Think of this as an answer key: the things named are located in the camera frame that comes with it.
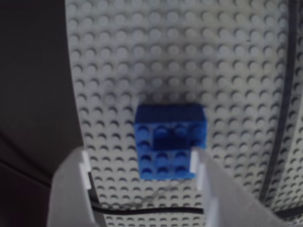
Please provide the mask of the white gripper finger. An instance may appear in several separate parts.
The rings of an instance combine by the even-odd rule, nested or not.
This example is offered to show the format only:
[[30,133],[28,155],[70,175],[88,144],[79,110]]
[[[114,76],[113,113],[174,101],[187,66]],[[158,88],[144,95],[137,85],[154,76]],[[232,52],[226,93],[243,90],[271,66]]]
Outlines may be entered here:
[[91,165],[84,148],[74,149],[53,175],[48,227],[105,227],[104,214],[94,211],[89,198]]
[[201,191],[207,227],[286,227],[288,224],[237,184],[201,148],[192,148],[190,172]]

